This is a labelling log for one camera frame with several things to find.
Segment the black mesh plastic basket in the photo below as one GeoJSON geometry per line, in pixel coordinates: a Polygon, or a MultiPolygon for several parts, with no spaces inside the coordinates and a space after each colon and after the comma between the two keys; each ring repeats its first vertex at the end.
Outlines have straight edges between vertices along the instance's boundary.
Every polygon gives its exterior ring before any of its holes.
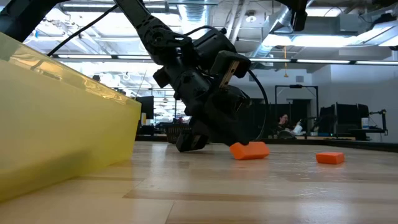
{"type": "Polygon", "coordinates": [[[175,144],[181,132],[189,131],[190,126],[188,124],[171,124],[165,128],[167,142],[175,144]]]}

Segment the bright fluorescent ceiling fixture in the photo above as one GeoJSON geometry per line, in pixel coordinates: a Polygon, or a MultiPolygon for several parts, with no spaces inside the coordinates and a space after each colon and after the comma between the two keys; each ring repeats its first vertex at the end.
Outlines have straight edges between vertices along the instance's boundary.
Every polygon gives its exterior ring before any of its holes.
{"type": "Polygon", "coordinates": [[[296,46],[296,47],[344,47],[352,41],[351,37],[337,35],[275,35],[269,34],[262,46],[296,46]]]}

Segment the orange eraser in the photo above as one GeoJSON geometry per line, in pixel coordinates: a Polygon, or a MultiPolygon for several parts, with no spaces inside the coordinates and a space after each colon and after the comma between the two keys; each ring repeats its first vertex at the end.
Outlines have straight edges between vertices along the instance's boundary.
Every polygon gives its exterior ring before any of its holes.
{"type": "Polygon", "coordinates": [[[315,155],[320,164],[341,164],[345,161],[345,155],[342,152],[320,152],[315,155]]]}
{"type": "Polygon", "coordinates": [[[251,141],[247,145],[237,142],[229,150],[236,160],[263,159],[270,154],[267,145],[259,141],[251,141]]]}

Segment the black computer monitor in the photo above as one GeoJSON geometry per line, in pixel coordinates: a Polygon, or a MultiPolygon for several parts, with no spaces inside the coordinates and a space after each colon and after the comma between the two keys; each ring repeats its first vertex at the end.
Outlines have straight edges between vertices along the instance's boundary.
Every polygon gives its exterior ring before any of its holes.
{"type": "Polygon", "coordinates": [[[147,119],[153,119],[154,96],[137,97],[136,100],[141,103],[141,112],[146,114],[147,119]]]}

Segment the black aluminium table frame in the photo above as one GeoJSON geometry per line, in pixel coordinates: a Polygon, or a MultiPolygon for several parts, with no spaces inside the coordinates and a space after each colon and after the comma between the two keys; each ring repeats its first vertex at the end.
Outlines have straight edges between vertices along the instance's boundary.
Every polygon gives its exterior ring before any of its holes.
{"type": "Polygon", "coordinates": [[[262,142],[265,142],[266,144],[282,144],[282,145],[345,147],[353,149],[364,149],[370,151],[398,153],[398,143],[349,141],[349,140],[333,140],[333,139],[285,139],[285,140],[262,139],[262,142]]]}

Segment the black partition screen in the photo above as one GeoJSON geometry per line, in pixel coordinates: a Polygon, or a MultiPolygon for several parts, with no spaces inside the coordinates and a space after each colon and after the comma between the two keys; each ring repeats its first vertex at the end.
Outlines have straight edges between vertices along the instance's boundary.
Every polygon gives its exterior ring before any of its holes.
{"type": "Polygon", "coordinates": [[[288,122],[286,126],[293,129],[300,119],[306,118],[308,113],[307,104],[299,103],[298,100],[293,103],[281,103],[275,106],[269,103],[268,107],[264,104],[262,99],[252,99],[250,107],[244,108],[241,111],[243,126],[249,133],[250,138],[258,137],[266,116],[266,127],[263,132],[263,137],[268,138],[277,135],[277,124],[282,115],[287,115],[288,122]]]}

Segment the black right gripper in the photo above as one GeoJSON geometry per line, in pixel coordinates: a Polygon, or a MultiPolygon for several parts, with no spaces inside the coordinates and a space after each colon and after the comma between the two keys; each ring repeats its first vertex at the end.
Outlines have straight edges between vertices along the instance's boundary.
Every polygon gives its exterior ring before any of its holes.
{"type": "Polygon", "coordinates": [[[281,9],[275,19],[274,32],[302,31],[307,19],[308,0],[276,0],[281,9]]]}

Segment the person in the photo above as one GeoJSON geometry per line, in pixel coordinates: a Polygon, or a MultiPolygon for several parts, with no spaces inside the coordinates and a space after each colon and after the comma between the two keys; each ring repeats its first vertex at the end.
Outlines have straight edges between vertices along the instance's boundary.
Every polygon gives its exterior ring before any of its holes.
{"type": "Polygon", "coordinates": [[[279,117],[276,131],[278,139],[295,139],[296,136],[302,134],[302,120],[299,120],[295,125],[290,125],[289,116],[283,114],[279,117]]]}

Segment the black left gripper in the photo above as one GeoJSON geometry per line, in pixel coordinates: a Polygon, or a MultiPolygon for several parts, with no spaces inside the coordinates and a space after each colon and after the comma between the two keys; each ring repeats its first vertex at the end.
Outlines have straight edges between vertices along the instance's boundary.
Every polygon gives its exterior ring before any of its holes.
{"type": "Polygon", "coordinates": [[[199,120],[180,132],[175,144],[179,152],[203,149],[210,139],[208,129],[227,146],[248,145],[238,120],[238,110],[248,103],[248,96],[229,81],[244,77],[250,64],[234,47],[196,47],[191,54],[168,57],[154,73],[160,87],[174,89],[175,98],[186,106],[185,114],[199,120]]]}

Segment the black metal frame stand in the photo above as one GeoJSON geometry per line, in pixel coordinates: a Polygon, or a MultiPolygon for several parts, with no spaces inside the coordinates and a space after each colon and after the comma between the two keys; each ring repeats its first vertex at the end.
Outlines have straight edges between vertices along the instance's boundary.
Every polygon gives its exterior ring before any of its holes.
{"type": "Polygon", "coordinates": [[[315,89],[315,98],[316,98],[316,115],[315,116],[307,116],[306,118],[302,118],[299,120],[299,122],[296,124],[296,126],[294,127],[294,129],[292,131],[289,131],[288,129],[284,130],[284,131],[280,131],[278,132],[277,138],[278,139],[296,139],[297,136],[301,136],[302,134],[304,135],[304,138],[307,139],[307,136],[309,134],[310,131],[306,131],[306,133],[303,132],[303,123],[305,121],[308,121],[310,119],[317,119],[318,118],[318,114],[319,114],[319,96],[318,96],[318,86],[308,86],[308,85],[276,85],[274,87],[274,100],[275,100],[275,104],[274,104],[274,112],[275,115],[278,115],[278,101],[277,101],[277,97],[278,97],[278,93],[277,93],[277,89],[278,88],[292,88],[292,89],[299,89],[299,88],[314,88],[315,89]]]}

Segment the black workstation monitors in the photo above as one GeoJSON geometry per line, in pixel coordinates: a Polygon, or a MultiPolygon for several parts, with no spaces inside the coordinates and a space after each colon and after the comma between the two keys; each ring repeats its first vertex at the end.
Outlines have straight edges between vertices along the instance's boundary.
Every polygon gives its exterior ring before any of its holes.
{"type": "Polygon", "coordinates": [[[356,137],[364,134],[357,105],[335,103],[320,109],[318,120],[319,136],[356,137]]]}

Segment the silver spiral air duct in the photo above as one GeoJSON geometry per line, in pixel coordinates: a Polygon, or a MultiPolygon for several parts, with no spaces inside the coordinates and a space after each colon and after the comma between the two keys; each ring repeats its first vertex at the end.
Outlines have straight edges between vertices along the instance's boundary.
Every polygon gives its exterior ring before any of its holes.
{"type": "Polygon", "coordinates": [[[290,45],[287,34],[301,32],[305,29],[307,20],[306,9],[314,0],[280,0],[281,8],[264,21],[261,27],[261,41],[253,51],[251,57],[267,57],[271,50],[277,46],[290,45]]]}
{"type": "Polygon", "coordinates": [[[179,4],[177,7],[181,15],[183,33],[208,24],[210,8],[207,5],[179,4]]]}

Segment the yellow translucent plastic tray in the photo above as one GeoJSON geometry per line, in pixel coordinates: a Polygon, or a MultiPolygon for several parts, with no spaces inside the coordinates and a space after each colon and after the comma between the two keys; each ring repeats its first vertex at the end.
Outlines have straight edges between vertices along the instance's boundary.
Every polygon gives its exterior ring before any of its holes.
{"type": "Polygon", "coordinates": [[[0,202],[127,159],[141,104],[0,33],[0,202]]]}

